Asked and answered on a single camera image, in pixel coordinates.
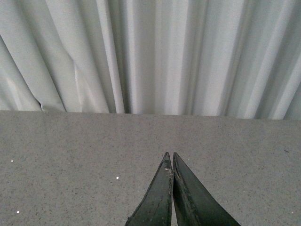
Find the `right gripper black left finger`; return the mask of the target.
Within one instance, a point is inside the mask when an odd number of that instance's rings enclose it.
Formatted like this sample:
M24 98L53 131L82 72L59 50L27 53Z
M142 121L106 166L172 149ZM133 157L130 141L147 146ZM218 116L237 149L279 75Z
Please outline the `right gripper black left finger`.
M142 201L128 218L127 226L170 226L174 173L166 152Z

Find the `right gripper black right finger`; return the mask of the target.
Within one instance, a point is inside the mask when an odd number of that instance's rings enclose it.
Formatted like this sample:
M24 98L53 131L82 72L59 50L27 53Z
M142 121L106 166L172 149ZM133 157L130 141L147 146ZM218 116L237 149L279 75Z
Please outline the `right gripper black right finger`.
M173 198L179 226L238 226L178 153L173 155Z

